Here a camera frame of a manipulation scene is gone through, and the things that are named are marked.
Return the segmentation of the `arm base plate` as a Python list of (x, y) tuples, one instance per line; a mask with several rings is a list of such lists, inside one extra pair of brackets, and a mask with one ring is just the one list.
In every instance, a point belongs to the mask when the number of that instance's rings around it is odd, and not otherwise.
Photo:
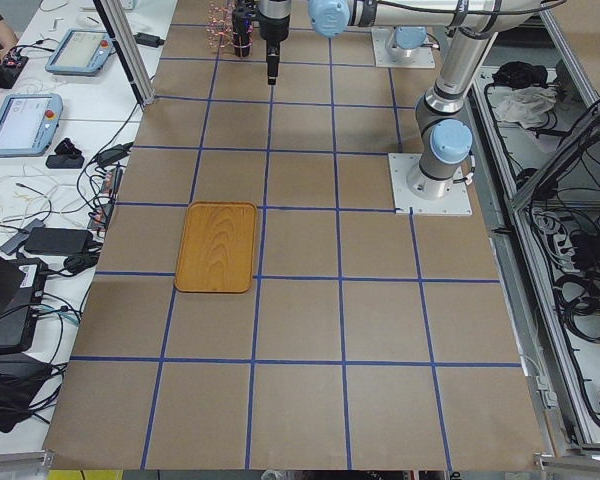
[(425, 27), (373, 27), (371, 35), (376, 67), (435, 68), (435, 43), (430, 42)]
[(420, 157), (420, 154), (388, 155), (395, 213), (471, 216), (472, 207), (462, 168), (458, 166), (451, 179), (433, 180), (421, 171)]

